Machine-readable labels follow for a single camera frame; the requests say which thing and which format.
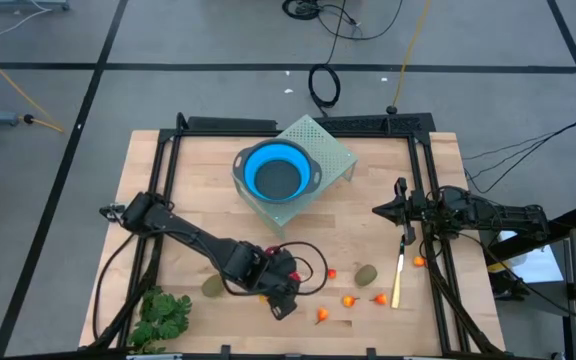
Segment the green leafy vegetable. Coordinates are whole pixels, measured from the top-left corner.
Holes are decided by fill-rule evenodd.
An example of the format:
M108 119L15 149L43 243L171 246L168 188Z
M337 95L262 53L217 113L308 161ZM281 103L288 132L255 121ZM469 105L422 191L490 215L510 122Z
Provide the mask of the green leafy vegetable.
M161 354L166 348L155 347L154 342L174 339L188 330L190 310L190 297L184 295L175 299L155 286L143 296L139 309L141 319L135 324L128 341L138 348L137 354Z

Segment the wooden table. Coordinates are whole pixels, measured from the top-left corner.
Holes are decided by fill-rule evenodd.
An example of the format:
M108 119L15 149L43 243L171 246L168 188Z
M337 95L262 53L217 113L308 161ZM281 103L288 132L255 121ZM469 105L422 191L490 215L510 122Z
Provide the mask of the wooden table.
M127 203L137 192L147 189L157 136L157 131L133 132L117 191L118 202ZM431 139L439 184L465 188L455 134L433 133ZM261 140L183 138L172 195L176 204L174 212L218 237L247 240L264 248L279 244L280 240L237 195L230 175L237 152ZM359 157L352 182L339 180L331 185L286 227L286 241L304 240L319 247L329 266L337 270L337 278L313 296L297 297L297 310L277 321L256 296L204 297L200 287L216 271L206 258L189 248L172 240L164 241L158 284L164 292L175 296L186 294L193 301L188 331L175 340L162 342L167 351L216 353L222 344L230 344L233 353L247 354L361 355L367 347L376 348L379 355L441 354L428 272L412 264L413 256L418 254L417 243L406 249L400 309L368 301L378 293L390 294L392 289L402 228L372 214L371 208L393 199L393 184L398 177L405 177L408 186L414 186L407 142L365 138L340 141ZM418 153L424 188L429 189L421 147ZM118 225L109 225L99 269L127 235ZM106 274L101 292L100 329L123 304L135 244L133 241L117 256ZM466 238L454 240L452 244L462 302L492 343L503 349L481 248ZM312 280L303 284L302 290L316 287L324 276L323 264L317 255L299 246L289 250L308 259L315 270ZM363 264L374 265L379 276L367 288L358 289L353 276ZM344 295L361 299L348 309L341 304ZM454 316L445 301L444 305L451 346L458 349ZM316 310L320 306L330 311L330 317L315 325ZM92 297L80 339L82 345L93 341L91 309Z

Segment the concrete floor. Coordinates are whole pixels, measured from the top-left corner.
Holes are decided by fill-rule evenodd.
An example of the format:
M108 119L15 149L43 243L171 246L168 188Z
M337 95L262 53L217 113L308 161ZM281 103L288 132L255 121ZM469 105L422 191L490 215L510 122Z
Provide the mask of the concrete floor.
M71 0L70 12L36 17L0 38L0 62L86 63L94 68L119 0ZM576 0L558 0L576 42ZM311 64L333 37L317 21L285 16L281 1L129 0L112 63ZM366 35L382 29L398 3L349 1ZM364 42L340 40L332 63L401 64L421 13L407 0L392 29ZM32 8L22 12L30 13ZM0 11L0 30L21 19ZM335 19L324 18L334 27ZM434 1L412 64L575 66L546 0ZM0 324L33 241L92 71L11 70L10 76L68 129L0 127ZM7 355L75 349L107 224L97 209L114 199L129 135L170 127L186 115L275 119L284 128L319 116L307 71L105 71L83 128ZM397 72L340 72L330 115L383 113ZM324 76L322 95L332 92ZM286 89L294 92L285 94ZM432 112L439 131L456 132L476 154L559 129L576 120L576 74L411 72L401 112ZM0 77L0 110L35 113ZM496 157L467 162L481 169ZM480 178L489 184L500 172ZM576 131L543 146L488 197L541 204L555 217L576 207ZM507 347L524 356L562 351L560 318L499 304Z

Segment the yellow knife handle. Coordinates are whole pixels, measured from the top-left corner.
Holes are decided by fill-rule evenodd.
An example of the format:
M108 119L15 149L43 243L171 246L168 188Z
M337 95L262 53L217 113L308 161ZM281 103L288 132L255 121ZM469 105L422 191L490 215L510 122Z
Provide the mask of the yellow knife handle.
M397 309L399 307L399 292L401 290L401 272L395 275L395 286L392 288L392 302L390 307Z

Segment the small orange tomato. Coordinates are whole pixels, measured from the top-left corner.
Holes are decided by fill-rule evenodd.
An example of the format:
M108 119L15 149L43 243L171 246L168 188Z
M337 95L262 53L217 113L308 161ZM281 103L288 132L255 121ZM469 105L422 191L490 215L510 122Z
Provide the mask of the small orange tomato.
M386 297L386 294L379 294L379 295L375 296L375 298L370 300L370 301L374 301L375 303L377 303L379 305L386 305L386 303L388 303L388 297Z
M426 260L424 260L424 258L422 258L421 256L415 256L415 258L412 260L412 263L415 264L415 266L424 266L426 265Z
M326 319L328 319L328 310L326 310L325 308L317 309L317 322L315 323L315 325L319 324L320 322Z
M353 307L353 305L355 305L356 300L359 300L359 298L353 296L344 296L341 299L341 302L342 304L344 304L345 307Z

